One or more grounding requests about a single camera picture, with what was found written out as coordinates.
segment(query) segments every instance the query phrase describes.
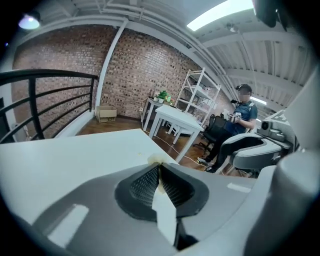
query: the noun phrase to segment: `ceiling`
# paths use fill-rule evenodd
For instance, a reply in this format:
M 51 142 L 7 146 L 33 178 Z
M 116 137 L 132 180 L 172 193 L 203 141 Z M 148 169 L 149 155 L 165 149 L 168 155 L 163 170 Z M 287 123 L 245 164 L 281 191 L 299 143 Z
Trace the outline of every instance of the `ceiling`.
M 47 0 L 36 9 L 42 27 L 59 20 L 99 15 L 125 17 L 154 28 L 201 60 L 229 98 L 237 97 L 237 85 L 250 84 L 253 96 L 267 102 L 266 106 L 256 104 L 258 118 L 263 119 L 293 101 L 317 59 L 308 42 L 293 28 L 286 32 L 279 23 L 270 28 L 255 17 L 253 9 L 220 18 L 197 31 L 187 28 L 189 22 L 223 1 Z M 227 23 L 235 24 L 240 33 L 226 29 Z

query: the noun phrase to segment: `dark t-shirt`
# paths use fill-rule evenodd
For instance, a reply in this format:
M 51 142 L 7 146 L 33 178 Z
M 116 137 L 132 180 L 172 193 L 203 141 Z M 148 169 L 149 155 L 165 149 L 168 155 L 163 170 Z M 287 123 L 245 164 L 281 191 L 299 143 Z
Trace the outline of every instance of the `dark t-shirt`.
M 239 103 L 235 106 L 233 114 L 236 112 L 241 113 L 241 119 L 244 121 L 249 121 L 250 119 L 257 119 L 258 109 L 256 105 L 253 105 L 250 110 L 250 104 L 252 102 L 249 100 L 247 103 Z M 229 133 L 233 135 L 243 134 L 246 131 L 246 128 L 239 123 L 232 123 L 227 121 L 224 127 Z

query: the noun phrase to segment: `brick wall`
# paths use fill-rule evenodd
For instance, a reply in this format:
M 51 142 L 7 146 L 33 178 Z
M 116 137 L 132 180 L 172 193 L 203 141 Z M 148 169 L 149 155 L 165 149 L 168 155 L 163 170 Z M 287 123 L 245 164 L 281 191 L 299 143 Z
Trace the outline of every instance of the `brick wall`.
M 120 115 L 140 118 L 139 108 L 150 89 L 178 97 L 188 70 L 200 67 L 168 44 L 125 29 L 113 52 L 103 83 L 101 105 Z
M 116 32 L 116 29 L 104 25 L 71 26 L 48 32 L 27 41 L 17 49 L 13 68 L 62 69 L 100 75 Z M 109 62 L 100 103 L 115 106 L 118 115 L 140 118 L 139 108 L 150 89 L 166 90 L 176 99 L 189 69 L 201 68 L 166 43 L 152 36 L 125 29 Z M 36 92 L 85 85 L 89 82 L 89 79 L 80 78 L 42 78 L 37 79 Z M 41 97 L 37 100 L 37 107 L 41 111 L 54 103 L 87 91 L 88 89 L 67 90 Z M 27 95 L 27 81 L 12 84 L 13 101 Z M 93 95 L 94 104 L 96 87 Z M 43 114 L 40 116 L 41 125 L 45 126 L 55 117 L 86 100 L 72 101 Z M 45 132 L 45 137 L 50 138 L 63 124 L 87 107 L 88 105 L 85 105 L 63 117 Z M 232 105 L 221 91 L 215 112 L 223 108 L 229 109 Z M 24 104 L 14 112 L 17 121 L 21 122 L 30 116 L 29 105 Z M 33 124 L 28 128 L 30 135 L 33 135 Z
M 39 35 L 18 47 L 14 58 L 13 69 L 57 69 L 99 76 L 116 32 L 116 29 L 113 29 L 111 26 L 81 25 L 62 28 Z M 90 83 L 91 80 L 87 78 L 40 78 L 36 80 L 36 93 L 38 94 L 61 87 L 90 85 Z M 96 81 L 93 90 L 93 105 L 96 102 L 97 84 Z M 26 80 L 12 84 L 13 101 L 27 97 L 27 85 Z M 87 92 L 89 92 L 89 88 L 78 88 L 46 95 L 37 99 L 37 108 L 41 111 L 54 103 Z M 44 113 L 40 116 L 41 126 L 44 127 L 54 118 L 88 99 L 89 96 L 82 97 Z M 50 138 L 59 128 L 88 106 L 89 104 L 85 104 L 65 115 L 44 132 L 45 137 Z M 14 113 L 18 123 L 25 120 L 31 115 L 29 104 L 25 103 L 20 107 L 16 107 Z M 28 130 L 31 136 L 35 134 L 32 122 L 28 125 Z

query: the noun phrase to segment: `black metal railing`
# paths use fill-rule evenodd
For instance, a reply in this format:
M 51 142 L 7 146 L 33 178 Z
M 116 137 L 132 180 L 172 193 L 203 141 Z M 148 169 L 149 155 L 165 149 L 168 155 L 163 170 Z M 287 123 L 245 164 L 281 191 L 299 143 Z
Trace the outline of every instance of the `black metal railing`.
M 69 78 L 88 78 L 91 79 L 90 85 L 76 85 L 76 86 L 69 86 L 69 87 L 64 87 L 64 88 L 59 88 L 59 89 L 53 89 L 49 91 L 45 91 L 39 94 L 36 94 L 36 79 L 37 78 L 50 78 L 50 77 L 69 77 Z M 31 111 L 31 116 L 21 123 L 19 123 L 15 128 L 10 130 L 1 140 L 0 144 L 5 143 L 9 138 L 13 138 L 13 135 L 18 132 L 21 128 L 23 128 L 25 125 L 33 121 L 33 125 L 35 128 L 35 135 L 31 138 L 31 140 L 39 139 L 43 140 L 45 138 L 44 136 L 44 131 L 48 129 L 51 125 L 53 125 L 56 121 L 64 117 L 65 115 L 69 114 L 70 112 L 76 110 L 77 108 L 89 103 L 89 107 L 87 107 L 85 110 L 81 111 L 78 113 L 76 116 L 74 116 L 72 119 L 70 119 L 64 126 L 62 126 L 58 131 L 56 131 L 52 138 L 57 136 L 66 126 L 68 126 L 72 121 L 74 121 L 77 117 L 82 115 L 86 111 L 92 110 L 92 98 L 93 98 L 93 89 L 94 89 L 94 82 L 95 80 L 98 79 L 97 75 L 93 74 L 86 74 L 86 73 L 81 73 L 81 72 L 74 72 L 74 71 L 67 71 L 67 70 L 57 70 L 57 69 L 24 69 L 24 70 L 13 70 L 9 72 L 4 72 L 0 73 L 0 86 L 3 86 L 5 84 L 13 83 L 13 82 L 18 82 L 22 80 L 28 80 L 28 97 L 22 98 L 20 100 L 17 100 L 13 102 L 11 105 L 5 106 L 0 109 L 0 117 L 5 115 L 5 113 L 11 109 L 14 109 L 15 107 L 18 107 L 24 103 L 29 102 L 30 104 L 30 111 Z M 83 93 L 65 100 L 62 100 L 58 103 L 55 103 L 44 110 L 38 112 L 37 109 L 37 98 L 57 93 L 57 92 L 62 92 L 66 90 L 71 90 L 71 89 L 76 89 L 76 88 L 90 88 L 90 91 L 88 93 Z M 59 115 L 57 118 L 51 120 L 48 124 L 46 124 L 44 127 L 41 126 L 39 116 L 42 114 L 52 110 L 53 108 L 67 103 L 69 101 L 73 101 L 75 99 L 84 97 L 89 95 L 89 100 L 82 102 L 73 108 L 69 109 L 68 111 L 64 112 L 63 114 Z

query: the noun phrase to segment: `white pipe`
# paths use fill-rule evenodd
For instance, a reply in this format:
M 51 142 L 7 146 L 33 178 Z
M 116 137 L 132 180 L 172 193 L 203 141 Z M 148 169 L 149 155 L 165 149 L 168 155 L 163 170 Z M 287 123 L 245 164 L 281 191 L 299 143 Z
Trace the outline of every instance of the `white pipe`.
M 108 53 L 107 53 L 107 55 L 105 57 L 105 60 L 104 60 L 104 63 L 103 63 L 102 69 L 101 69 L 101 73 L 100 73 L 100 76 L 99 76 L 98 87 L 97 87 L 97 90 L 96 90 L 95 107 L 100 106 L 102 88 L 103 88 L 103 85 L 104 85 L 104 80 L 105 80 L 105 77 L 106 77 L 108 65 L 109 65 L 111 56 L 114 53 L 114 49 L 115 49 L 115 47 L 117 45 L 117 42 L 118 42 L 122 32 L 124 31 L 127 23 L 128 23 L 128 19 L 125 19 L 124 22 L 122 23 L 121 27 L 119 28 L 118 32 L 116 33 L 116 35 L 115 35 L 115 37 L 114 37 L 114 39 L 112 41 L 112 44 L 111 44 L 111 46 L 110 46 L 110 48 L 108 50 Z

